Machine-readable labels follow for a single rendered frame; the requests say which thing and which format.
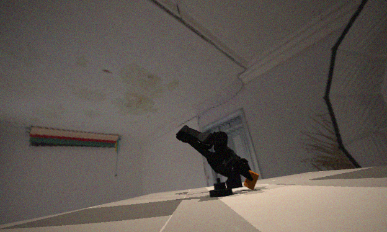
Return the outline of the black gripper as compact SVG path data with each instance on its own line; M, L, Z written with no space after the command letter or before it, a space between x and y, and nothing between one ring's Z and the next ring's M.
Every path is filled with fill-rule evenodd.
M253 181L251 174L249 173L250 166L248 164L248 160L245 158L241 158L238 156L233 150L230 148L226 149L221 155L222 160L226 160L227 162L224 165L224 168L227 172L231 172L231 168L233 167L234 171L232 173L240 173L246 179Z

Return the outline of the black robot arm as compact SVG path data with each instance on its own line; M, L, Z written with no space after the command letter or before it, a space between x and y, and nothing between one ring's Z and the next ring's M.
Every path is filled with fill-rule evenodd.
M188 143L200 154L202 154L213 168L213 170L224 177L229 179L234 169L230 169L231 172L227 172L224 168L225 159L222 160L221 155L228 149L228 136L225 132L199 132L187 125L184 125L177 133L176 138L183 143ZM214 145L215 152L210 152L209 149Z

